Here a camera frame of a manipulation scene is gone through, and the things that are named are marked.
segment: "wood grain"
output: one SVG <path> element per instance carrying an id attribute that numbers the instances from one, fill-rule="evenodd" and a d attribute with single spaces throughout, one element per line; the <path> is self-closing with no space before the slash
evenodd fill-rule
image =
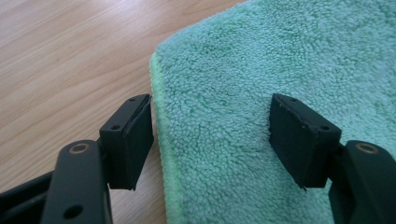
<path id="1" fill-rule="evenodd" d="M 59 150 L 150 92 L 149 57 L 237 0 L 8 0 L 0 6 L 0 191 L 53 169 Z M 115 223 L 165 223 L 158 143 L 137 191 L 112 190 Z"/>

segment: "towel fibers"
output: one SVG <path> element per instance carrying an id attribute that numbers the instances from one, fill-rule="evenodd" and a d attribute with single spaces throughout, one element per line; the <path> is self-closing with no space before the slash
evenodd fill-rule
<path id="1" fill-rule="evenodd" d="M 274 92 L 396 155 L 396 1 L 249 1 L 158 46 L 151 82 L 169 223 L 333 223 L 272 150 Z"/>

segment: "teal towel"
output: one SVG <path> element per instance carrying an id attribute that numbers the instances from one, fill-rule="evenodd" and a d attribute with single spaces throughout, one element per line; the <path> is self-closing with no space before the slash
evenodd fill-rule
<path id="1" fill-rule="evenodd" d="M 151 80 L 169 223 L 333 223 L 271 148 L 274 92 L 396 155 L 396 1 L 249 1 L 161 43 Z"/>

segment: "microfiber towel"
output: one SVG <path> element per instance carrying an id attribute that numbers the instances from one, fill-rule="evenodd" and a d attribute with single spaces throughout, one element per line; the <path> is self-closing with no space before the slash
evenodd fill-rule
<path id="1" fill-rule="evenodd" d="M 396 155 L 396 1 L 249 1 L 156 48 L 169 223 L 333 223 L 269 144 L 274 92 Z"/>

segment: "wooden floor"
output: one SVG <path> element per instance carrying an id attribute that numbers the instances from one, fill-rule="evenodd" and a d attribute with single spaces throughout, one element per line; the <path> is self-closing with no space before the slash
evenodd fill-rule
<path id="1" fill-rule="evenodd" d="M 149 57 L 237 0 L 8 0 L 0 6 L 0 191 L 53 169 L 59 150 L 150 92 Z M 115 223 L 165 223 L 158 143 L 136 191 L 111 191 Z"/>

